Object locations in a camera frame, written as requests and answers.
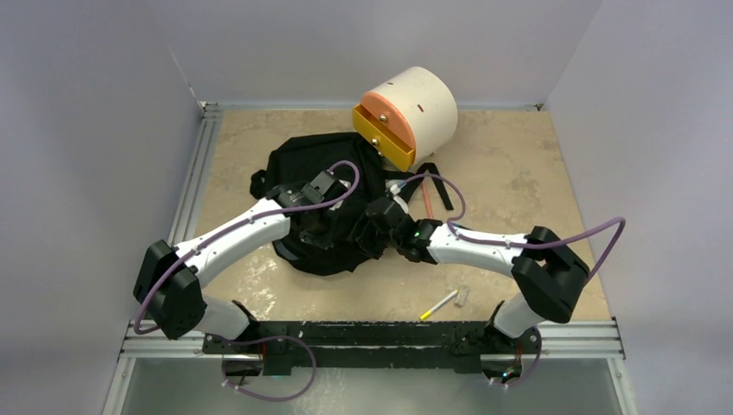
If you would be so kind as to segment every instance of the yellow pen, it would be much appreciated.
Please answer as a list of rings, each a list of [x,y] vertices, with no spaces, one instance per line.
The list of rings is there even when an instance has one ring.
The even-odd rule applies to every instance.
[[[420,321],[421,322],[424,322],[425,320],[427,320],[430,316],[433,315],[433,313],[435,313],[436,311],[440,310],[441,307],[443,307],[445,304],[448,303],[448,301],[452,300],[457,295],[458,295],[458,290],[451,291],[449,295],[447,295],[444,299],[440,300],[436,305],[432,306],[432,308],[430,310],[425,311],[420,316]]]

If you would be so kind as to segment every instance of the beige floor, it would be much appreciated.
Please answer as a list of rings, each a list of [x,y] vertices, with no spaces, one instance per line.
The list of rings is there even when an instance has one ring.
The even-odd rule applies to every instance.
[[[250,176],[288,137],[351,131],[349,111],[229,111],[214,155],[197,235],[248,209]],[[430,157],[466,195],[462,223],[490,233],[523,233],[543,225],[561,237],[583,225],[563,158],[546,112],[462,112],[456,136]],[[435,215],[448,217],[430,184]],[[424,217],[418,190],[413,217]],[[586,242],[573,249],[589,265]],[[470,288],[462,308],[449,304],[434,320],[486,320],[517,291],[499,274],[461,265],[407,262],[395,252],[367,261],[354,273],[316,277],[296,271],[263,246],[220,274],[207,293],[244,303],[270,320],[415,320],[459,284]],[[585,289],[575,320],[608,319],[598,278]]]

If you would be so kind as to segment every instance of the aluminum frame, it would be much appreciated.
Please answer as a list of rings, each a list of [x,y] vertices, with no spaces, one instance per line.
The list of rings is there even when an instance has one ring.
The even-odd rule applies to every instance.
[[[197,143],[181,199],[175,212],[168,242],[171,245],[194,237],[196,222],[203,202],[208,174],[214,159],[217,138],[226,109],[236,105],[219,105],[202,102],[203,117]],[[128,323],[118,364],[112,378],[110,392],[103,410],[104,415],[122,413],[125,397],[134,374],[137,359],[220,359],[220,354],[201,352],[205,334],[192,331],[177,341],[168,340],[157,331],[148,335],[136,335],[133,322]],[[154,322],[143,321],[143,327]],[[615,320],[584,321],[557,324],[543,322],[541,330],[542,359],[605,359],[609,365],[616,396],[623,415],[636,415],[634,393],[624,366],[624,351],[621,335]],[[228,360],[256,361],[255,354],[228,354]],[[511,360],[514,355],[487,354],[482,361]]]
[[[246,101],[228,101],[228,102],[214,102],[209,103],[207,101],[201,101],[201,105],[215,104],[222,111],[227,110],[251,110],[251,111],[262,111],[262,110],[349,110],[354,108],[354,102],[341,101],[333,102],[330,104],[308,104],[308,103],[287,103],[287,102],[264,102],[264,103],[250,103]],[[483,110],[483,111],[522,111],[522,112],[538,112],[542,110],[542,104],[517,104],[517,105],[479,105],[479,104],[459,104],[458,111],[471,111],[471,110]]]

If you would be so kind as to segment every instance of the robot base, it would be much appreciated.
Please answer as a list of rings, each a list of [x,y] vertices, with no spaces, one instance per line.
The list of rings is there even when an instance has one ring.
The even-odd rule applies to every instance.
[[[486,322],[254,322],[238,340],[297,337],[311,347],[318,367],[449,368],[458,374],[488,375],[481,356],[515,355],[520,342],[523,354],[538,352],[535,328],[510,342],[492,342],[486,326]],[[265,350],[264,375],[289,375],[293,367],[311,366],[306,351],[293,342],[267,342]],[[257,354],[258,347],[231,346],[207,336],[202,351],[226,359],[227,354]]]

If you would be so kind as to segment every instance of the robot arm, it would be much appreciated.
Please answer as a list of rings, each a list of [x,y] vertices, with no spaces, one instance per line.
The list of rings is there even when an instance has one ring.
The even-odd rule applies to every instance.
[[[222,301],[201,290],[229,265],[291,232],[299,232],[302,239],[317,243],[319,234],[328,228],[328,220],[324,218],[329,209],[273,214],[231,232],[227,230],[232,224],[264,212],[332,200],[346,189],[345,184],[324,171],[302,187],[274,188],[252,209],[206,235],[175,247],[162,240],[156,242],[145,254],[134,290],[136,299],[143,302],[163,272],[179,260],[177,252],[193,250],[195,254],[155,292],[149,313],[170,339],[177,339],[190,330],[227,339],[239,338],[251,322],[256,321],[252,314],[240,303]],[[529,234],[515,235],[460,229],[465,236],[507,242],[506,246],[479,245],[458,239],[448,224],[440,220],[413,220],[400,201],[397,196],[390,195],[372,202],[354,227],[351,241],[375,258],[390,246],[412,262],[468,265],[513,278],[520,293],[497,307],[485,330],[488,336],[511,341],[544,320],[570,320],[588,278],[585,263],[567,246],[538,251],[509,245],[509,242],[541,244],[559,240],[549,229],[535,227]],[[203,240],[218,233],[223,235],[196,251]]]
[[[515,339],[545,320],[570,320],[589,279],[588,266],[568,246],[544,250],[510,246],[510,242],[538,245],[560,240],[555,233],[545,227],[515,235],[465,228],[459,232],[470,238],[504,240],[507,244],[488,246],[467,242],[457,238],[448,224],[440,220],[414,221],[396,195],[371,203],[352,238],[375,258],[384,246],[391,246],[412,262],[469,265],[513,278],[520,293],[497,306],[487,325],[488,335]]]
[[[255,321],[252,313],[241,303],[210,297],[202,289],[234,262],[288,233],[299,232],[317,243],[320,231],[328,227],[328,209],[268,214],[243,226],[237,224],[284,208],[292,211],[333,200],[346,191],[344,182],[323,171],[311,182],[275,187],[250,210],[205,235],[173,247],[159,240],[145,253],[133,295],[143,303],[164,272],[181,260],[179,253],[194,252],[153,293],[147,311],[169,339],[178,339],[191,330],[236,339]],[[199,249],[215,235],[219,238]]]

